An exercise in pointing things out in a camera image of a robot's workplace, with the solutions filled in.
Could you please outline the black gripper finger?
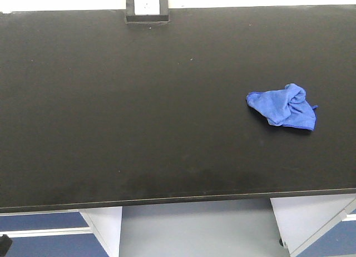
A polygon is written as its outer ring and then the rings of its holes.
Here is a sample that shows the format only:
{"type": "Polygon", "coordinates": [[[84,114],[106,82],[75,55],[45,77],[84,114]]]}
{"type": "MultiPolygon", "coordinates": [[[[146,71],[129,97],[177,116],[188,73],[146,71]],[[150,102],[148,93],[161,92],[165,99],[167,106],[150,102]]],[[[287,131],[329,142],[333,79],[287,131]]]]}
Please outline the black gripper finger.
{"type": "Polygon", "coordinates": [[[0,237],[0,256],[6,256],[6,254],[8,253],[9,249],[12,246],[12,239],[6,235],[3,234],[0,237]]]}

